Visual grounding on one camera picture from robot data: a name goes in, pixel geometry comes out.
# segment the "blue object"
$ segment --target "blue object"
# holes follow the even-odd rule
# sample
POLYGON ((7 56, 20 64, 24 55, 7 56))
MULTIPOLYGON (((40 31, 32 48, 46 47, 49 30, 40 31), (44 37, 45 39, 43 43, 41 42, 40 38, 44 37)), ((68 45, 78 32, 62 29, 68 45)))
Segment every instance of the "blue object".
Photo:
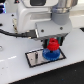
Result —
POLYGON ((50 61, 54 61, 59 58, 60 50, 58 49, 58 50, 50 52, 49 49, 44 49, 42 54, 45 59, 50 60, 50 61))

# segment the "table surface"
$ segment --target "table surface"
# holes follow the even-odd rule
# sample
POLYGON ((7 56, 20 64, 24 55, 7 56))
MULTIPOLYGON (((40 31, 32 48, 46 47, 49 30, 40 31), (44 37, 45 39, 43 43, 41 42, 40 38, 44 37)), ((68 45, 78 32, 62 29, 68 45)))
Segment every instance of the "table surface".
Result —
MULTIPOLYGON (((0 27, 3 30, 14 32, 12 19, 15 18, 11 14, 0 15, 0 27)), ((83 23, 84 16, 71 17, 72 24, 83 23)), ((0 84, 7 84, 21 79, 25 79, 37 74, 41 74, 50 70, 71 65, 84 60, 84 33, 80 29, 73 29, 66 37, 63 46, 61 47, 67 59, 48 63, 42 66, 29 68, 25 53, 31 50, 42 48, 40 41, 34 41, 25 38, 14 38, 0 34, 0 46, 3 50, 0 51, 0 84)))
POLYGON ((84 84, 84 61, 12 84, 84 84))

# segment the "black cable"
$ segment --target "black cable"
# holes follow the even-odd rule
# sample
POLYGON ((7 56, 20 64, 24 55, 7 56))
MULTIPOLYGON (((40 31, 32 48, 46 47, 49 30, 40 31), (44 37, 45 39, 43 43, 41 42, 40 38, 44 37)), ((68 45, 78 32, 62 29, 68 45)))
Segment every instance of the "black cable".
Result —
POLYGON ((7 31, 4 31, 4 30, 0 29, 0 33, 8 35, 8 36, 14 36, 14 37, 37 38, 35 30, 30 30, 29 32, 25 32, 25 33, 21 33, 21 34, 16 34, 16 33, 10 33, 10 32, 7 32, 7 31))
POLYGON ((7 31, 4 31, 2 29, 0 29, 0 33, 8 35, 8 36, 14 36, 14 37, 22 37, 22 34, 16 34, 16 33, 9 33, 7 31))

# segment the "red object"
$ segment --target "red object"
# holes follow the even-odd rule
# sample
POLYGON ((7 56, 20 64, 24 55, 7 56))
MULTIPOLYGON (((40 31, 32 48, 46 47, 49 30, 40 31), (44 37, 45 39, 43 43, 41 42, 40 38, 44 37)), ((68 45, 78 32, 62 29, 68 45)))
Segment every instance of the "red object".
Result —
POLYGON ((49 41, 49 45, 47 46, 47 48, 50 51, 55 51, 59 48, 59 43, 57 39, 51 38, 49 41))

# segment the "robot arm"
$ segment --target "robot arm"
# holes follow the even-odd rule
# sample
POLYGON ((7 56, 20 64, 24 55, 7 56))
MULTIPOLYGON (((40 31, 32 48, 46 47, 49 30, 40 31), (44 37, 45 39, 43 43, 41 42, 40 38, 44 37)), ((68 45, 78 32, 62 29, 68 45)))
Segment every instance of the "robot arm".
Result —
POLYGON ((62 37, 72 29, 70 9, 78 0, 21 0, 17 12, 18 34, 0 33, 36 39, 62 37))

